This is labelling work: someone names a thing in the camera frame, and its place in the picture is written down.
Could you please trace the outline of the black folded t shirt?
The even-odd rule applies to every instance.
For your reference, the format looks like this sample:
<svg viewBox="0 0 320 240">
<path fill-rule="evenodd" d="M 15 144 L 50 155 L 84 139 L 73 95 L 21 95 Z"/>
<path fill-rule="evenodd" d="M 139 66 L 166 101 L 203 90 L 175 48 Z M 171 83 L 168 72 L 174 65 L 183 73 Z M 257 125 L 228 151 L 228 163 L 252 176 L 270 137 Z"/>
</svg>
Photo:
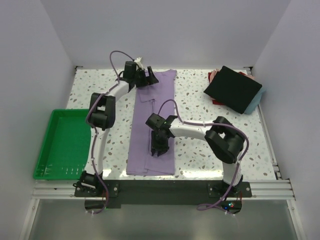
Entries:
<svg viewBox="0 0 320 240">
<path fill-rule="evenodd" d="M 203 92 L 233 111 L 244 114 L 262 87 L 257 81 L 223 66 Z"/>
</svg>

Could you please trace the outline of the green plastic tray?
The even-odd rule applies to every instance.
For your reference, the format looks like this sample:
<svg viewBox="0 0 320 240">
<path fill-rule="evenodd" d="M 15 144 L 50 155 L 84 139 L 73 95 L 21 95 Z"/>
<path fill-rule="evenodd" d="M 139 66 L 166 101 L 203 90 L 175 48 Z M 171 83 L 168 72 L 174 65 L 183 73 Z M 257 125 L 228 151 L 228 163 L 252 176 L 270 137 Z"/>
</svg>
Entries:
<svg viewBox="0 0 320 240">
<path fill-rule="evenodd" d="M 87 164 L 91 127 L 88 109 L 52 111 L 33 172 L 35 180 L 77 180 Z"/>
</svg>

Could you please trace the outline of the purple t shirt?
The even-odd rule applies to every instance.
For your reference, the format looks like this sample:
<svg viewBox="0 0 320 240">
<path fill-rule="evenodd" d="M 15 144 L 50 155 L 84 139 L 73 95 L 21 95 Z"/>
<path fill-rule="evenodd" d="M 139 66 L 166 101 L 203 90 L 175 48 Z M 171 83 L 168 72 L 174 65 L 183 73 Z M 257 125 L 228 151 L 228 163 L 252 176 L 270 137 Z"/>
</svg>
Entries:
<svg viewBox="0 0 320 240">
<path fill-rule="evenodd" d="M 175 78 L 177 71 L 156 72 L 158 83 L 136 90 L 126 166 L 127 175 L 164 176 L 175 173 L 175 141 L 166 136 L 157 147 L 157 132 L 169 116 L 175 114 Z"/>
</svg>

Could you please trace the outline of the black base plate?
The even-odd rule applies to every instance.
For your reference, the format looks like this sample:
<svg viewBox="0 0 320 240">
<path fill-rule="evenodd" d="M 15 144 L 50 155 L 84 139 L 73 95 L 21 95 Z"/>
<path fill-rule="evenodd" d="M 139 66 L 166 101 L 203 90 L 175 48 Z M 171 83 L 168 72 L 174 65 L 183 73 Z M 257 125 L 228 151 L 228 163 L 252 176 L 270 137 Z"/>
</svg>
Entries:
<svg viewBox="0 0 320 240">
<path fill-rule="evenodd" d="M 213 204 L 219 199 L 251 198 L 249 182 L 228 189 L 222 180 L 105 180 L 108 189 L 107 207 L 122 205 L 199 205 Z"/>
</svg>

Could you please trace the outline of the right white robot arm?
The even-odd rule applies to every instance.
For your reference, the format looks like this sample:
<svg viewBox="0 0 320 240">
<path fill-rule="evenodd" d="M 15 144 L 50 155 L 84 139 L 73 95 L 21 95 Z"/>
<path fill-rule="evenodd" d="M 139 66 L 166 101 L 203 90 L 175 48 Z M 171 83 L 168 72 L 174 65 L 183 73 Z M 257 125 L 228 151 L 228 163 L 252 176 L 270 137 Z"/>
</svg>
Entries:
<svg viewBox="0 0 320 240">
<path fill-rule="evenodd" d="M 218 116 L 212 122 L 180 121 L 176 115 L 163 118 L 153 113 L 145 123 L 151 129 L 151 155 L 160 157 L 166 154 L 169 139 L 187 137 L 207 142 L 215 157 L 222 162 L 222 183 L 212 187 L 219 194 L 233 197 L 243 183 L 240 163 L 248 151 L 249 140 L 238 128 L 234 127 L 225 117 Z"/>
</svg>

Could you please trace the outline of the light blue folded t shirt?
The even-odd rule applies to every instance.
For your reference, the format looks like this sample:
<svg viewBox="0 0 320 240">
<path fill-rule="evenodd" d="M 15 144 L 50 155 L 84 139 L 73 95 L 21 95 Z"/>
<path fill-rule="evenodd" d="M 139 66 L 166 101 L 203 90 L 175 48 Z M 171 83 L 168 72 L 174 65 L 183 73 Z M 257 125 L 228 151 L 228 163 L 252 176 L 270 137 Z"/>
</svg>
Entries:
<svg viewBox="0 0 320 240">
<path fill-rule="evenodd" d="M 244 114 L 250 115 L 252 112 L 256 109 L 256 107 L 259 105 L 263 93 L 266 91 L 264 87 L 262 87 L 257 94 L 253 97 L 250 104 L 247 106 L 247 108 L 244 111 Z"/>
</svg>

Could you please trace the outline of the pink folded t shirt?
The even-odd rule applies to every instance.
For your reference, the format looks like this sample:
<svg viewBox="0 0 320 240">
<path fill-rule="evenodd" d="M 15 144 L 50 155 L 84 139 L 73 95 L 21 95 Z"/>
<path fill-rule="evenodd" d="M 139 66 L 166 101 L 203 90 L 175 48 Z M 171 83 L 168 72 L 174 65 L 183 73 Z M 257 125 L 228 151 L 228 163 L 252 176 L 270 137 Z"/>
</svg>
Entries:
<svg viewBox="0 0 320 240">
<path fill-rule="evenodd" d="M 218 72 L 219 72 L 219 70 L 215 69 L 215 70 L 213 70 L 212 72 L 209 72 L 209 73 L 208 73 L 208 81 L 209 81 L 209 83 L 211 83 L 211 82 L 213 81 L 214 77 L 216 76 L 216 74 L 217 74 Z M 241 74 L 241 75 L 243 75 L 243 76 L 245 76 L 245 77 L 248 77 L 248 78 L 250 78 L 250 79 L 252 79 L 252 80 L 255 79 L 254 76 L 250 76 L 250 75 L 248 75 L 248 74 L 245 74 L 245 73 L 243 73 L 242 71 L 239 71 L 238 73 Z"/>
</svg>

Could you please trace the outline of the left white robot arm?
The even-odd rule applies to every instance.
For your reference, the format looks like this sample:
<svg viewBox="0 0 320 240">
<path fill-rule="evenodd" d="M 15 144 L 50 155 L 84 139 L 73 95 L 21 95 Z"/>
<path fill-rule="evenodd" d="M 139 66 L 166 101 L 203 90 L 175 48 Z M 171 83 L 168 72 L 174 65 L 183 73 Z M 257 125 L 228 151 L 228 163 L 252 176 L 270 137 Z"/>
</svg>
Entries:
<svg viewBox="0 0 320 240">
<path fill-rule="evenodd" d="M 85 122 L 91 127 L 91 140 L 85 168 L 75 187 L 76 197 L 108 197 L 108 188 L 103 181 L 103 157 L 110 129 L 116 120 L 116 102 L 133 88 L 157 84 L 150 66 L 143 67 L 142 58 L 126 61 L 122 76 L 105 93 L 93 93 Z"/>
</svg>

